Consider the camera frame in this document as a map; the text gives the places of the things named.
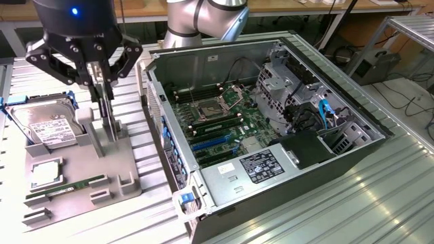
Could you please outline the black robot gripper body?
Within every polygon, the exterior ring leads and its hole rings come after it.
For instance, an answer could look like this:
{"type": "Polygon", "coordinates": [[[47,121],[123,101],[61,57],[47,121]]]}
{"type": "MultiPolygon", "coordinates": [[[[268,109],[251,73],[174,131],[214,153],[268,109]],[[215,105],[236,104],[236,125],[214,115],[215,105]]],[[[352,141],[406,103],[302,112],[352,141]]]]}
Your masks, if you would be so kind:
{"type": "Polygon", "coordinates": [[[49,48],[71,61],[108,59],[121,42],[113,1],[33,1],[49,48]]]}

